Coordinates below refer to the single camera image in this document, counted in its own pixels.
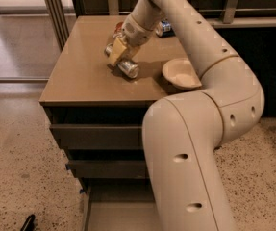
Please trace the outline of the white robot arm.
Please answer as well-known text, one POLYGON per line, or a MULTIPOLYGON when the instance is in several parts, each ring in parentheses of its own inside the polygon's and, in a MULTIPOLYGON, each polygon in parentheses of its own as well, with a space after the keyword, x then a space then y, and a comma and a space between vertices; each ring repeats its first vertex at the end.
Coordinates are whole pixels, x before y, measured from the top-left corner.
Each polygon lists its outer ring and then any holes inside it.
POLYGON ((187 0, 138 0, 105 49, 110 65, 136 77, 131 60, 163 18, 203 87, 156 101, 143 119, 143 150, 162 230, 237 231, 213 152, 259 121, 263 88, 187 0))

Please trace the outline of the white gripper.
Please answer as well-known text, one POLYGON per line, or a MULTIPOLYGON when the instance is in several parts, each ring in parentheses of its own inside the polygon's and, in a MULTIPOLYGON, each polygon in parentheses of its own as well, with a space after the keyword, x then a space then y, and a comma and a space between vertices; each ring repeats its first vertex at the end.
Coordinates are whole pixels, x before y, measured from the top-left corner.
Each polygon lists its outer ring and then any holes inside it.
POLYGON ((108 57, 111 66, 116 66, 119 61, 132 60, 140 49, 153 35, 157 27, 154 17, 143 17, 138 21, 129 14, 122 24, 122 33, 125 38, 116 38, 108 57))

